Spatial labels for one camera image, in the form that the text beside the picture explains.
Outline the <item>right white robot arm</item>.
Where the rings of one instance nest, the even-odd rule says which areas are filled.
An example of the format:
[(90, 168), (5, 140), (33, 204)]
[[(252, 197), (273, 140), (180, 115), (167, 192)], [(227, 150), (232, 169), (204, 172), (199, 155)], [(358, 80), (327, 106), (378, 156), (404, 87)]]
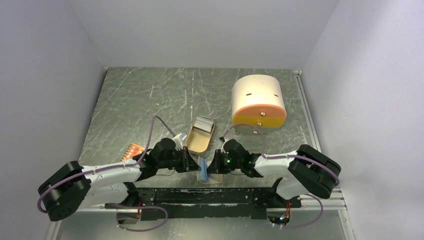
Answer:
[(282, 207), (289, 199), (312, 194), (328, 199), (340, 184), (341, 166), (310, 145), (302, 144), (297, 150), (281, 154), (250, 153), (239, 142), (230, 139), (214, 153), (207, 167), (208, 174), (229, 174), (240, 170), (249, 178), (278, 175), (276, 187), (270, 193), (270, 202)]

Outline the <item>grey credit card stack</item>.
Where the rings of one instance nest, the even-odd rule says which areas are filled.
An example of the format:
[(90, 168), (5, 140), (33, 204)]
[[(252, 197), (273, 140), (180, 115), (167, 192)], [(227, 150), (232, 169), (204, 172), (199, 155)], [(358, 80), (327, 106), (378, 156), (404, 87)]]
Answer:
[(211, 135), (214, 127), (214, 120), (205, 116), (198, 116), (193, 122), (193, 130), (203, 135)]

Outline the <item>tan oval tray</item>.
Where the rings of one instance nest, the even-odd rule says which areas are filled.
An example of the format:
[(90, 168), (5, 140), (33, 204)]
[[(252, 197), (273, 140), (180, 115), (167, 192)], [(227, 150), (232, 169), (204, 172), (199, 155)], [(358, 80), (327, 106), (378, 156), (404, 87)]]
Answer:
[(193, 124), (186, 140), (188, 151), (194, 155), (203, 155), (207, 152), (215, 129), (215, 121), (210, 135), (204, 135), (193, 130)]

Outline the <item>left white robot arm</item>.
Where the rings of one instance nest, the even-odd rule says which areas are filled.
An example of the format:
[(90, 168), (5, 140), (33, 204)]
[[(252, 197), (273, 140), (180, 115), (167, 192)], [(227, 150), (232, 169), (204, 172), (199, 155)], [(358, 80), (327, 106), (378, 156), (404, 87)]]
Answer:
[(175, 139), (163, 138), (153, 148), (119, 163), (98, 166), (83, 166), (77, 161), (66, 163), (38, 188), (37, 207), (52, 222), (95, 205), (141, 207), (143, 201), (135, 183), (155, 176), (160, 169), (186, 173), (201, 168), (186, 146), (178, 146)]

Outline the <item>tan card holder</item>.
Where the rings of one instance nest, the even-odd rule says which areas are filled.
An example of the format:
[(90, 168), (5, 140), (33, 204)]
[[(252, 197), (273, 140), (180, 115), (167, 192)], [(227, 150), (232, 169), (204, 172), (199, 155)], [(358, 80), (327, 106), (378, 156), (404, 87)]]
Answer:
[(197, 180), (204, 185), (220, 185), (224, 182), (222, 174), (207, 173), (207, 168), (211, 165), (212, 160), (206, 159), (202, 156), (198, 157), (197, 164), (200, 170), (196, 173)]

